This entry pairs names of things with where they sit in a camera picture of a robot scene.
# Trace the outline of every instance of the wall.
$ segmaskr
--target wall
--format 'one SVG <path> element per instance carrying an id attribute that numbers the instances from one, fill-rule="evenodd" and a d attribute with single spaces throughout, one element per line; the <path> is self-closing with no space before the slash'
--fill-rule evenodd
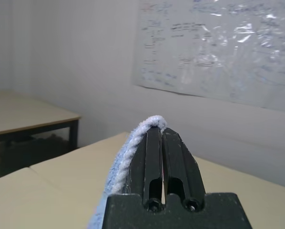
<path id="1" fill-rule="evenodd" d="M 0 89 L 10 89 L 12 84 L 11 0 L 0 0 Z"/>
<path id="2" fill-rule="evenodd" d="M 285 185 L 285 113 L 131 84 L 137 1 L 30 1 L 30 53 L 13 55 L 30 77 L 14 83 L 82 114 L 79 145 L 163 115 L 194 155 Z"/>

